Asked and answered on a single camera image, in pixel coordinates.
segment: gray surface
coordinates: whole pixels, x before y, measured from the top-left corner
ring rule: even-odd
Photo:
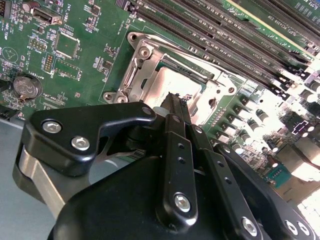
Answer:
[[[46,205],[20,190],[12,170],[22,129],[0,121],[0,240],[46,240],[55,224]],[[128,163],[118,158],[94,164],[90,182],[110,175]]]

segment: screw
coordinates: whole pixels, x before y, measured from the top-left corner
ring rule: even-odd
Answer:
[[[308,230],[308,228],[302,222],[298,221],[298,226],[300,227],[302,232],[304,232],[305,235],[310,236],[310,231]]]
[[[179,117],[177,117],[176,115],[172,116],[173,120],[175,120],[177,123],[180,123],[180,119]]]
[[[242,225],[243,225],[244,229],[247,230],[247,232],[251,236],[256,237],[258,235],[257,228],[250,219],[243,217],[242,218]]]
[[[144,107],[142,108],[142,110],[143,110],[146,114],[151,115],[151,111],[150,111],[149,108],[147,108],[147,107],[144,106]]]
[[[116,100],[119,104],[123,104],[127,102],[127,98],[125,96],[119,96]]]
[[[227,146],[223,146],[223,150],[225,150],[228,154],[230,153],[230,149]]]
[[[185,195],[182,195],[182,194],[175,195],[174,196],[174,203],[177,206],[177,208],[180,209],[184,213],[189,212],[191,209],[190,202]]]
[[[71,145],[77,150],[85,151],[90,147],[89,140],[83,136],[76,136],[71,140]]]
[[[202,134],[202,129],[201,129],[200,127],[196,126],[196,127],[194,127],[194,129],[195,129],[198,133]]]
[[[288,227],[288,229],[294,234],[294,235],[298,235],[298,230],[295,227],[295,225],[293,225],[291,222],[289,222],[288,220],[285,220],[286,226]]]
[[[42,125],[42,128],[43,130],[51,134],[57,134],[62,129],[61,125],[55,121],[46,121]]]

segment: connector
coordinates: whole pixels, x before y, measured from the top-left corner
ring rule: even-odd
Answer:
[[[40,23],[48,25],[62,24],[62,16],[46,7],[35,7],[32,16]]]
[[[0,119],[10,121],[10,119],[16,116],[17,114],[17,110],[0,105]]]
[[[0,0],[0,17],[5,19],[11,18],[12,2],[8,0]]]

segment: hole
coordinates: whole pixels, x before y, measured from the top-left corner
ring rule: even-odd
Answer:
[[[184,160],[183,157],[178,157],[178,161],[179,161],[179,163],[181,163],[181,164],[186,164],[186,160]]]
[[[141,52],[141,54],[142,54],[143,56],[147,56],[147,55],[148,55],[148,51],[147,51],[147,50],[143,50],[143,51]]]
[[[184,146],[182,143],[178,143],[178,147],[179,147],[180,149],[185,149],[185,146]]]
[[[137,40],[137,35],[132,34],[132,35],[130,36],[130,40],[131,40],[132,42],[135,42],[135,41]]]
[[[225,167],[225,165],[224,165],[222,162],[218,161],[217,163],[218,163],[218,165],[219,165],[220,167],[222,167],[222,168]]]
[[[142,83],[141,83],[141,89],[144,89],[145,85],[146,85],[146,82],[147,82],[147,78],[143,79]]]
[[[232,181],[229,178],[225,177],[224,180],[226,181],[227,184],[232,184]]]

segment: black tool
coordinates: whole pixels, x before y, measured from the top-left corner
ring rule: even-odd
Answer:
[[[50,240],[314,240],[308,223],[232,148],[212,148],[169,94],[142,102],[37,111],[13,177],[56,219]],[[145,157],[90,185],[96,159]]]

